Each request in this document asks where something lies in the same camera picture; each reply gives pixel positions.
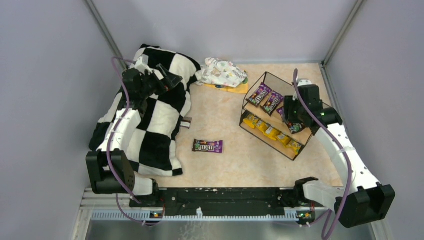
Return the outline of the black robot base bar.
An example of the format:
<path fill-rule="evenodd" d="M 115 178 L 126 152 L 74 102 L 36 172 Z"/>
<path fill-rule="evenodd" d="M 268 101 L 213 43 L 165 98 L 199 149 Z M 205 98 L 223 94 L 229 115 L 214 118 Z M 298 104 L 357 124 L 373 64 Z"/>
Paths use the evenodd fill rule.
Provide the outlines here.
<path fill-rule="evenodd" d="M 131 208 L 158 208 L 169 216 L 195 215 L 200 208 L 206 216 L 277 216 L 286 211 L 311 212 L 321 207 L 301 198 L 293 188 L 160 188 L 129 202 Z"/>

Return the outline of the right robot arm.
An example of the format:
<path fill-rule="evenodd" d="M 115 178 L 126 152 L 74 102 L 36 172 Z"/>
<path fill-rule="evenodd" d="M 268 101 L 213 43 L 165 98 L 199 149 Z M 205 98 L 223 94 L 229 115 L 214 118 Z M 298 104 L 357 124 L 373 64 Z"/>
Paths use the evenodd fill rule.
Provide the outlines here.
<path fill-rule="evenodd" d="M 323 145 L 340 179 L 342 190 L 331 187 L 316 177 L 297 180 L 296 194 L 331 211 L 345 228 L 352 228 L 386 218 L 396 196 L 389 184 L 383 185 L 369 171 L 350 142 L 338 112 L 324 107 L 320 89 L 302 79 L 294 95 L 284 97 L 284 119 L 303 124 Z"/>

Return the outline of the brown M&M bag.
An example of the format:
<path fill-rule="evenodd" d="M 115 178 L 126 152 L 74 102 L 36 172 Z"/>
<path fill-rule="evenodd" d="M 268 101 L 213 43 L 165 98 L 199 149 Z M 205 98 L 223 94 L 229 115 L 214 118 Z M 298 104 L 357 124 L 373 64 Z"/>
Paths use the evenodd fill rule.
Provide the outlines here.
<path fill-rule="evenodd" d="M 291 134 L 300 133 L 306 128 L 302 123 L 292 123 L 286 120 L 283 107 L 278 108 L 276 111 L 280 114 L 282 122 L 288 127 Z"/>

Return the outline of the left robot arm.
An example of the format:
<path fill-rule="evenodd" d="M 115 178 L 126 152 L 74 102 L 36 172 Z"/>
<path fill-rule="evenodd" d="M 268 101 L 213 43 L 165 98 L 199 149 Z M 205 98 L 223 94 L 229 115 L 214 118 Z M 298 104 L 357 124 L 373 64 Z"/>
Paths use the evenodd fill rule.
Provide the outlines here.
<path fill-rule="evenodd" d="M 134 171 L 125 151 L 145 116 L 147 99 L 173 90 L 183 77 L 162 64 L 150 68 L 142 63 L 123 71 L 119 80 L 123 98 L 118 100 L 110 131 L 95 150 L 87 153 L 85 161 L 95 194 L 129 194 L 137 202 L 139 196 L 153 195 L 158 185 Z"/>

